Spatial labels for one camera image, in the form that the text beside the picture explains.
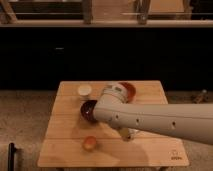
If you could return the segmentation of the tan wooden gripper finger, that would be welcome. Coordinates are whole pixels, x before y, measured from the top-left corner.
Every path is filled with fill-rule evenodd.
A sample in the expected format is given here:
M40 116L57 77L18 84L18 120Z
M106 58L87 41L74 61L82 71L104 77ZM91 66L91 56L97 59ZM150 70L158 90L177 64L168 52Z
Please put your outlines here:
M131 140L131 134L130 134L130 130L128 128L120 129L119 134L121 135L121 137L124 141L130 141Z

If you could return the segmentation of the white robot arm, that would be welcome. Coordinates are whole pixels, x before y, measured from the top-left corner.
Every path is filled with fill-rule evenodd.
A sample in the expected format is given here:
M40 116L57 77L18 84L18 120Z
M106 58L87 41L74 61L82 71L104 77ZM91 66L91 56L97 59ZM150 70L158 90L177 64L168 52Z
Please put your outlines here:
M109 83L94 107L94 118L118 128L213 145L213 104L134 104L130 88Z

